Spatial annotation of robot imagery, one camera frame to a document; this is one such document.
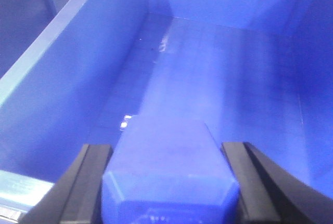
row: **black plastic bracket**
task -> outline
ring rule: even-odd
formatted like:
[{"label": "black plastic bracket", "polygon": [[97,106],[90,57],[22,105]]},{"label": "black plastic bracket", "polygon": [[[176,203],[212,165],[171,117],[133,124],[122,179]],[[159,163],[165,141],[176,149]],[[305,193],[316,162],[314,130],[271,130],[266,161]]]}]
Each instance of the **black plastic bracket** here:
[{"label": "black plastic bracket", "polygon": [[332,224],[333,200],[286,172],[250,143],[222,151],[240,184],[239,224]]},{"label": "black plastic bracket", "polygon": [[75,161],[20,224],[100,224],[101,178],[110,145],[85,144]]}]

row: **blue plastic block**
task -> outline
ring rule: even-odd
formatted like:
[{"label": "blue plastic block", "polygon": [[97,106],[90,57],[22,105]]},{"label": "blue plastic block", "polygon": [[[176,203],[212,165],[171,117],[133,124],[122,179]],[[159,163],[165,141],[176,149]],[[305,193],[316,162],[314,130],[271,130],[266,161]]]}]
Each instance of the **blue plastic block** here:
[{"label": "blue plastic block", "polygon": [[238,183],[201,121],[135,116],[103,177],[104,224],[230,223]]}]

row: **bin floor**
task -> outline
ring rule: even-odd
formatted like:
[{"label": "bin floor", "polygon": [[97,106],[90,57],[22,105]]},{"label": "bin floor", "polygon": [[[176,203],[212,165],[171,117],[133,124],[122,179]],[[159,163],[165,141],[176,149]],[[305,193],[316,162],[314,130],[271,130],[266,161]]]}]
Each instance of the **bin floor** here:
[{"label": "bin floor", "polygon": [[217,144],[251,142],[308,183],[294,73],[286,38],[150,14],[89,142],[115,146],[125,115],[200,119]]}]

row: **blue bin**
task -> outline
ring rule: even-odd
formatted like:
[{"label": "blue bin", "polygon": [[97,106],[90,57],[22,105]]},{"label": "blue bin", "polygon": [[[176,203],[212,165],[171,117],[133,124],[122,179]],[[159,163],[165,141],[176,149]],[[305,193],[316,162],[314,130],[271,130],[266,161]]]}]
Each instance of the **blue bin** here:
[{"label": "blue bin", "polygon": [[183,117],[333,198],[330,0],[69,0],[48,25],[9,2],[42,24],[28,41],[0,7],[1,64],[24,51],[0,79],[0,169],[54,182],[124,116]]}]

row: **blue object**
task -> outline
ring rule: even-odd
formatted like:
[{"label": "blue object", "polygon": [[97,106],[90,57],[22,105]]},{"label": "blue object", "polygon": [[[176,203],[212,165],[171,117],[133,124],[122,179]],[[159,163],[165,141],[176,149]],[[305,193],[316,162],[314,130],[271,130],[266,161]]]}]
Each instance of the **blue object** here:
[{"label": "blue object", "polygon": [[232,223],[228,163],[201,121],[135,116],[103,176],[104,224]]},{"label": "blue object", "polygon": [[[1,0],[5,71],[53,17],[31,1]],[[125,115],[185,117],[333,197],[329,1],[69,0],[0,80],[0,168],[56,181]]]}]

